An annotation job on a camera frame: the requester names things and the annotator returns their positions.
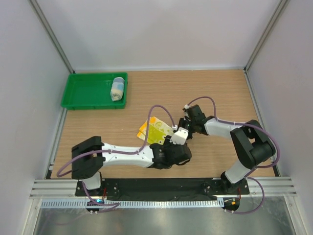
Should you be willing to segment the green yellow patterned towel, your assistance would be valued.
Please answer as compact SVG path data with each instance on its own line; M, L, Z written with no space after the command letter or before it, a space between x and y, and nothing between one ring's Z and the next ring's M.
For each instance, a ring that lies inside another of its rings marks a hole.
M157 117L151 117L149 122L149 132L147 137L147 143L164 144L167 136L173 135L173 130L165 122Z

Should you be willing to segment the polka dot striped towel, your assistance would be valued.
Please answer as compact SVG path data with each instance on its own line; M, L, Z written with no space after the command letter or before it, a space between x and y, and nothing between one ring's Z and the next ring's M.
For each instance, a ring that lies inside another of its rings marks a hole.
M124 94L125 80L122 77L116 77L113 79L112 87L110 91L111 99L113 102L122 99Z

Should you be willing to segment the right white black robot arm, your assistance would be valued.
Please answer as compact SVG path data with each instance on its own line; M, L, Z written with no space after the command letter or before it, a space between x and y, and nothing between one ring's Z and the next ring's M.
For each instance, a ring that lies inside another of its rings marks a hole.
M243 179L258 168L259 164L276 154L273 141L256 120L237 123L215 116L206 117L199 105L185 105L183 111L185 116L179 120L179 129L188 131L187 139L191 139L194 133L199 133L232 140L238 159L221 174L220 187L224 193L236 191Z

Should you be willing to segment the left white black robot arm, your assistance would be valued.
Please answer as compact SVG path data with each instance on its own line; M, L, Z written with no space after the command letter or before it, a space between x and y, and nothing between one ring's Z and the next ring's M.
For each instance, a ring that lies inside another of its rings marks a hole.
M89 193L98 196L103 192L100 169L112 165L135 165L142 168L169 169L173 165L188 163L192 154L187 144L179 145L166 140L164 144L153 143L141 151L103 143L100 136L91 137L71 149L72 158L89 153L71 164L71 177L82 180Z

